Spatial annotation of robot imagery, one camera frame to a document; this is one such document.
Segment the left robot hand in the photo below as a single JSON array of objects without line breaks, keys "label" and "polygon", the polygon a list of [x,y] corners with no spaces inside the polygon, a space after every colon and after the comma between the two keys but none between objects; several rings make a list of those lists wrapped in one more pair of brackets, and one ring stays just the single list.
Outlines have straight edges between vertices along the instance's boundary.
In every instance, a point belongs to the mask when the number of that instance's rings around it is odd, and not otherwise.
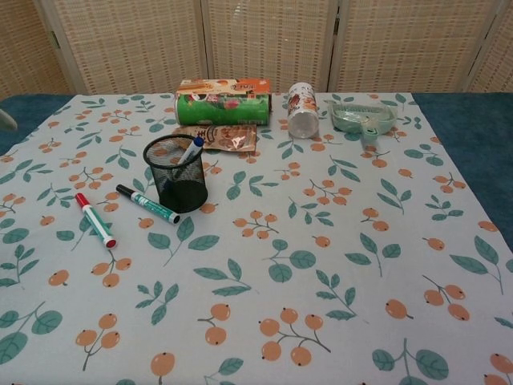
[{"label": "left robot hand", "polygon": [[7,112],[0,110],[0,128],[2,131],[15,132],[18,130],[18,125]]}]

